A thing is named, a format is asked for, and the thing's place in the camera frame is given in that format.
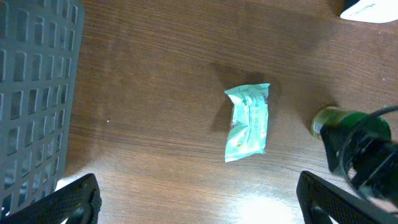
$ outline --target cylindrical container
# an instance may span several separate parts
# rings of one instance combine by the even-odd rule
[[[330,106],[318,112],[312,120],[311,134],[319,141],[322,141],[321,128],[327,126],[344,126],[345,128],[352,128],[361,119],[368,116],[368,114],[359,111],[345,111],[340,108]],[[369,124],[372,129],[376,130],[380,136],[384,138],[391,138],[391,131],[388,123],[381,118],[375,119]]]

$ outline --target wooden table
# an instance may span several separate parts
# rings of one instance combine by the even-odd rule
[[[303,223],[302,170],[348,188],[315,113],[398,103],[398,23],[344,21],[340,0],[83,2],[63,183],[95,173],[100,223]],[[248,83],[271,84],[267,153],[226,164],[224,91]]]

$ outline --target plastic packet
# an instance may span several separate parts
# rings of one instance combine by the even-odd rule
[[[225,162],[266,153],[269,84],[237,86],[225,93],[234,103]]]

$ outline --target white object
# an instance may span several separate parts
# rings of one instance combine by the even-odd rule
[[[360,22],[391,22],[398,19],[398,0],[359,0],[340,17]]]

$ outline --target laundry basket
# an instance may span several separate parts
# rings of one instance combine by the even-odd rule
[[[76,0],[0,1],[1,218],[51,194],[65,171],[84,17]]]

